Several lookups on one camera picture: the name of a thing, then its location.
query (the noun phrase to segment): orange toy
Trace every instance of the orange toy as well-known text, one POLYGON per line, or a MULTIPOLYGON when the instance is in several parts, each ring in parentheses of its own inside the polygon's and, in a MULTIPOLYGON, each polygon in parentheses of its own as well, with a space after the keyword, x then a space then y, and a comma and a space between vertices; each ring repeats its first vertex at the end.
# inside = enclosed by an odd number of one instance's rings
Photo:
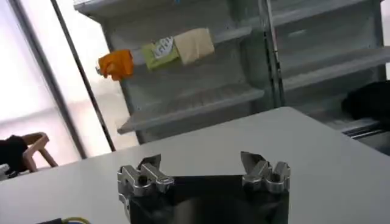
POLYGON ((133 75, 133 57, 129 50, 114 51, 99 59, 102 75, 112 80, 122 80, 126 76, 133 75))

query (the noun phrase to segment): cream cloth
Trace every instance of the cream cloth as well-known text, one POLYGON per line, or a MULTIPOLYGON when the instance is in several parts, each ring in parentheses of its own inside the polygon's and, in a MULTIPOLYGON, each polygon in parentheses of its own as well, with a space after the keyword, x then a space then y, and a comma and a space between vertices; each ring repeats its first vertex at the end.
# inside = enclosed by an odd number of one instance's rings
POLYGON ((184 65, 188 65, 214 52, 209 29, 190 30, 177 35, 174 39, 184 65))

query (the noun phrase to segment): white table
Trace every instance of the white table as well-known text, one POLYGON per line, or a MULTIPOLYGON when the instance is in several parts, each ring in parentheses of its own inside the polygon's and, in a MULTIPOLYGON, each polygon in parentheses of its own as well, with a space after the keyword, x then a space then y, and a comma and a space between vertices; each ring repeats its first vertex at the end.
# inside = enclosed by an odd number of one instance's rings
POLYGON ((0 182, 0 223, 127 223, 116 171, 162 154, 168 175, 243 174, 239 152, 289 163, 289 223, 390 223, 390 158, 290 108, 0 182))

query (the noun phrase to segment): chair backrest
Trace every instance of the chair backrest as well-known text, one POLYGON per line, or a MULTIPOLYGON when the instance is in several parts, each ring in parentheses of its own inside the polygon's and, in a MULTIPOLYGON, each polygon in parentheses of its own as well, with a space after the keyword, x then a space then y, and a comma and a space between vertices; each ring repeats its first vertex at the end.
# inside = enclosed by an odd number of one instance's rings
POLYGON ((29 146, 23 153, 23 161, 30 172, 37 172, 37 165, 33 159, 35 152, 40 152, 43 158, 49 163, 51 167, 56 167, 58 164, 54 161, 53 157, 45 149, 46 144, 49 142, 49 138, 46 133, 39 132, 34 134, 25 135, 22 137, 24 142, 29 146))

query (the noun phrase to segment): shelf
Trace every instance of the shelf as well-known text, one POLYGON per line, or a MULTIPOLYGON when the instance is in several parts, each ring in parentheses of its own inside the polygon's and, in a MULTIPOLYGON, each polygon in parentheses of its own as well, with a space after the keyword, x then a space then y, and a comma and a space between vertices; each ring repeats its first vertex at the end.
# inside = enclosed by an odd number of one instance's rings
POLYGON ((5 173, 10 169, 10 167, 8 166, 8 164, 0 164, 0 177, 2 177, 2 175, 5 175, 5 173))
POLYGON ((341 109, 341 102, 345 98, 346 95, 342 94, 295 108, 351 137, 367 131, 378 130, 381 127, 379 121, 369 118, 353 120, 348 114, 345 114, 341 109))
POLYGON ((297 3, 292 3, 290 7, 284 6, 282 9, 279 9, 282 7, 282 4, 286 4, 286 1, 280 1, 279 4, 281 5, 274 3, 271 7, 274 25, 279 26, 331 12, 364 1, 367 0, 300 0, 297 3))
POLYGON ((75 0, 74 9, 93 19, 110 19, 123 14, 146 12, 152 8, 174 5, 173 0, 75 0))
POLYGON ((282 73, 285 91, 369 69, 390 61, 390 47, 363 49, 282 73))
MULTIPOLYGON (((232 40, 238 40, 240 38, 245 38, 252 33, 252 28, 250 26, 244 26, 237 29, 226 30, 223 33, 212 35, 212 40, 215 46, 225 43, 232 40)), ((145 65, 145 60, 142 55, 141 48, 135 48, 130 50, 133 56, 133 62, 136 66, 145 65)))
POLYGON ((186 117, 249 102, 263 96, 264 91, 248 84, 234 84, 186 97, 178 97, 172 101, 134 112, 127 122, 118 129, 118 133, 144 130, 186 117))
MULTIPOLYGON (((274 24, 276 26, 291 23, 300 19, 320 15, 343 7, 361 3, 367 0, 298 0, 292 3, 280 1, 273 2, 274 24)), ((181 0, 181 4, 194 2, 194 0, 181 0)), ((172 6, 174 0, 75 0, 74 8, 86 16, 107 19, 125 13, 147 11, 155 7, 172 6)))

